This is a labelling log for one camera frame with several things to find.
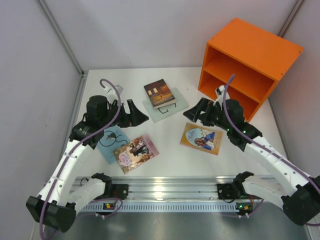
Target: white table surface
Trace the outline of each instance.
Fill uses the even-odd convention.
[[[201,67],[90,70],[77,122],[86,112],[86,104],[91,96],[105,95],[105,91],[99,84],[102,78],[110,80],[115,85],[121,85],[124,88],[121,101],[127,103],[127,99],[133,99],[137,108],[148,115],[142,104],[143,100],[147,99],[144,85],[164,79],[170,88],[179,89],[189,104],[187,110],[195,106],[201,97],[206,97],[198,91],[200,74]],[[125,104],[125,109],[128,113],[127,104]],[[108,164],[96,148],[82,165],[78,176],[91,176],[102,172],[111,177],[234,176],[244,171],[250,171],[256,175],[269,174],[257,161],[232,145],[226,133],[223,135],[218,155],[180,145],[185,125],[190,122],[183,116],[184,111],[157,123],[150,118],[140,126],[122,128],[131,140],[144,133],[149,134],[160,152],[155,158],[124,174],[117,162]],[[257,127],[281,154],[285,154],[269,101],[261,106],[250,123]]]

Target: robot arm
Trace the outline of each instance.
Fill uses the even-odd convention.
[[[199,119],[204,126],[216,125],[227,131],[230,142],[257,160],[280,184],[263,180],[251,172],[240,173],[232,183],[235,199],[246,195],[257,196],[283,209],[288,218],[297,225],[305,225],[320,213],[320,196],[306,177],[320,186],[320,176],[312,178],[288,162],[257,128],[245,121],[243,108],[238,101],[230,99],[227,93],[226,108],[232,122],[243,134],[271,152],[239,134],[226,117],[222,101],[224,91],[225,86],[220,86],[215,90],[216,101],[202,98],[195,107],[185,111],[183,115],[192,122]]]
[[[105,90],[107,97],[102,95],[90,97],[86,104],[86,113],[72,128],[64,154],[49,181],[37,197],[30,196],[26,202],[32,217],[39,223],[41,211],[48,198],[43,224],[63,233],[70,229],[83,207],[96,198],[110,198],[112,194],[112,179],[103,173],[94,174],[83,186],[70,193],[82,164],[90,161],[90,154],[104,136],[104,131],[85,140],[82,144],[80,142],[107,125],[117,112],[118,101],[115,90],[107,87]],[[121,92],[122,88],[117,86],[117,90]],[[137,109],[131,99],[127,100],[127,103],[130,113],[125,112],[122,104],[112,126],[135,127],[149,119]]]

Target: book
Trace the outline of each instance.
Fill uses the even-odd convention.
[[[181,145],[218,155],[223,132],[204,126],[187,123],[181,138]]]
[[[159,154],[147,134],[143,134],[126,145],[116,149],[114,156],[126,174]]]
[[[154,109],[154,107],[148,99],[142,102],[154,123],[159,122],[188,107],[187,101],[177,88],[172,88],[171,92],[176,100],[174,104]]]
[[[113,164],[117,161],[114,150],[129,142],[129,138],[124,134],[120,127],[112,126],[104,130],[104,136],[99,140],[96,147],[108,164]]]
[[[145,85],[144,89],[154,109],[162,108],[176,102],[176,98],[163,79]]]

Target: orange wooden cabinet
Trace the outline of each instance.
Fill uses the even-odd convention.
[[[215,89],[235,74],[228,93],[250,121],[303,50],[235,18],[207,42],[198,90],[215,100]]]

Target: white wall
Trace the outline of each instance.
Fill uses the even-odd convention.
[[[320,175],[320,1],[306,0],[285,38],[304,52],[271,95],[291,160]]]
[[[35,0],[0,1],[0,74],[0,239],[26,240],[80,79]]]
[[[206,42],[234,17],[277,34],[296,0],[46,2],[89,70],[201,66]]]

